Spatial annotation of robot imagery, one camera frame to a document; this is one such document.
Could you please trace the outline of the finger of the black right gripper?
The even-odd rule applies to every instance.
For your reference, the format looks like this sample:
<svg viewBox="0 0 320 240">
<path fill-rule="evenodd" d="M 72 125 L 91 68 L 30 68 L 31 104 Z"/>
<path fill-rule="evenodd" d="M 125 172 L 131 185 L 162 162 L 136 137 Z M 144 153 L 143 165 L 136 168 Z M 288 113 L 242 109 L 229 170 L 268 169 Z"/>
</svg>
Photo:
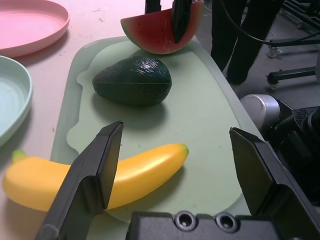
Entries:
<svg viewBox="0 0 320 240">
<path fill-rule="evenodd" d="M 187 31 L 192 10 L 192 0 L 174 0 L 171 25 L 174 43 L 178 44 Z"/>
<path fill-rule="evenodd" d="M 145 14 L 161 11 L 161 0 L 145 0 Z"/>
</svg>

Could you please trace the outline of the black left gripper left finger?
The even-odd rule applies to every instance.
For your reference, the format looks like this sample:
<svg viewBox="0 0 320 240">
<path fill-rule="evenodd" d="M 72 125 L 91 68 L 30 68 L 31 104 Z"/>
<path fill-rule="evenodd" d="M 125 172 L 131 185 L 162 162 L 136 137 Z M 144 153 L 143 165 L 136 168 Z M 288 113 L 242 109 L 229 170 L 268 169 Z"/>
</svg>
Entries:
<svg viewBox="0 0 320 240">
<path fill-rule="evenodd" d="M 37 240 L 85 240 L 95 216 L 108 207 L 123 122 L 103 127 L 73 161 L 37 233 Z"/>
</svg>

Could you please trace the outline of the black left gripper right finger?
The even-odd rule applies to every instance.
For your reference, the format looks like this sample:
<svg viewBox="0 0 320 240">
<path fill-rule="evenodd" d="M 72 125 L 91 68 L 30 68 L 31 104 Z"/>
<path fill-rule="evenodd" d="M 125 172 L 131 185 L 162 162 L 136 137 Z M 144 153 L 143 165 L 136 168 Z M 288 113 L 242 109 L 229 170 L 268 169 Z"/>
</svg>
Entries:
<svg viewBox="0 0 320 240">
<path fill-rule="evenodd" d="M 239 239 L 318 240 L 320 216 L 291 173 L 257 136 L 229 130 L 236 176 L 250 215 L 239 215 Z"/>
</svg>

